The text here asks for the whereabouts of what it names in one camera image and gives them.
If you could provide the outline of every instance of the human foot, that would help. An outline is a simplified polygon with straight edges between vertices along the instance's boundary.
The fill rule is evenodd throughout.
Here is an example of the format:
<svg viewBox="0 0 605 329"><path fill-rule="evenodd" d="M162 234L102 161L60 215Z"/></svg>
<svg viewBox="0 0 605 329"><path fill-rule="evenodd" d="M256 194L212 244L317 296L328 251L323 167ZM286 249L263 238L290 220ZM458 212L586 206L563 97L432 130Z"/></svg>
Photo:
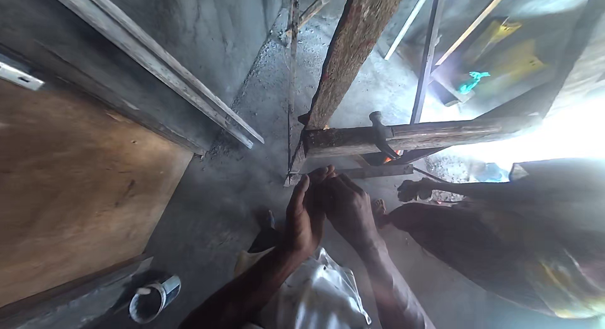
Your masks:
<svg viewBox="0 0 605 329"><path fill-rule="evenodd" d="M383 199L376 199L372 202L372 215L377 228L382 228L389 223L387 220L387 207Z"/></svg>

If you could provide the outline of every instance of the white shirt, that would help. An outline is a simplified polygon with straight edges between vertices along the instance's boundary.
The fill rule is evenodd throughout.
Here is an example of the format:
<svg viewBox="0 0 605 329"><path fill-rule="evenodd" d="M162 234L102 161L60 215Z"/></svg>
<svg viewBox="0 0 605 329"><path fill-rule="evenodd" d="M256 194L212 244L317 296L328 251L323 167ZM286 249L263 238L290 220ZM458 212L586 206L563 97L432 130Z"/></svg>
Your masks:
<svg viewBox="0 0 605 329"><path fill-rule="evenodd" d="M242 251L235 276L270 250ZM361 304L353 272L333 261L322 247L285 280L258 320L263 329L357 329L372 323ZM259 326L248 324L244 328Z"/></svg>

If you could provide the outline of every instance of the concrete floor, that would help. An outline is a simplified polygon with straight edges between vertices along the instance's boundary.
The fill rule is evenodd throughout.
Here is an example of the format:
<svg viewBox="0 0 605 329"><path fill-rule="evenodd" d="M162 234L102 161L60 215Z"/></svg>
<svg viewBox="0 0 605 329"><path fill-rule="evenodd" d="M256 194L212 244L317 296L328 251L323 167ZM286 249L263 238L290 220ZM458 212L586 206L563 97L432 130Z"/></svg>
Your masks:
<svg viewBox="0 0 605 329"><path fill-rule="evenodd" d="M327 45L339 18L344 0L312 19L300 33L297 80L297 115L306 112L317 88ZM258 227L253 218L260 207L272 209L283 219L291 188L284 188L287 169L287 80L289 50L279 40L285 14L263 46L240 90L233 108L266 139L252 150L231 137L220 135L212 151L195 157L185 171L147 246L154 256L153 268L177 274L183 282L178 298L149 328L174 328L210 294L232 278L236 254L249 247ZM385 123L407 123L414 98L416 76L397 56L390 62L372 52L362 66L343 103L330 120L332 127L369 125L367 115L382 110ZM428 98L424 121L457 119L456 109L444 108ZM337 168L357 167L347 158L307 162L305 171L334 163ZM416 163L424 167L424 162ZM403 179L396 176L360 180L373 198L383 198L387 207L400 203L396 187ZM420 299L437 328L590 328L591 322L546 317L521 309L486 293L424 252L405 232L393 227L382 230L395 264ZM351 247L326 222L322 241L337 263L353 270L364 307L379 328L376 307L365 269ZM137 327L125 311L109 318L99 328Z"/></svg>

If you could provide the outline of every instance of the hand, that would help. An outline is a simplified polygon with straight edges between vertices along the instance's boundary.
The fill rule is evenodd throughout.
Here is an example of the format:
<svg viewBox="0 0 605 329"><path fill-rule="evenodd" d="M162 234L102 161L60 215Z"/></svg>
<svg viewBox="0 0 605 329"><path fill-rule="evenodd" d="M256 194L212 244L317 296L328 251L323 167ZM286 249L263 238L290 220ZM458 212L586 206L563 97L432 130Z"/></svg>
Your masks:
<svg viewBox="0 0 605 329"><path fill-rule="evenodd" d="M325 178L334 177L329 165L303 175L285 210L284 246L301 258L309 257L320 244L326 213L317 202L316 193Z"/></svg>
<svg viewBox="0 0 605 329"><path fill-rule="evenodd" d="M321 185L321 204L341 236L358 252L383 243L372 216L370 196L344 174Z"/></svg>

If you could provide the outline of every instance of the hammer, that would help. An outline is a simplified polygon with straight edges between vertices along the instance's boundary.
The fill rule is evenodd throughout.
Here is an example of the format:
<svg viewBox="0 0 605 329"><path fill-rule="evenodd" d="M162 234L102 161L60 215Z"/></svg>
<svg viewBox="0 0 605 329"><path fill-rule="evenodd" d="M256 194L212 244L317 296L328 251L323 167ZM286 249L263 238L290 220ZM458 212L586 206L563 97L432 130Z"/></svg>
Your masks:
<svg viewBox="0 0 605 329"><path fill-rule="evenodd" d="M391 127L382 124L382 113L370 113L370 121L372 121L372 131L374 131L374 144L376 147L393 160L401 158L401 155L397 154L391 146L387 144L387 140L392 139L395 136Z"/></svg>

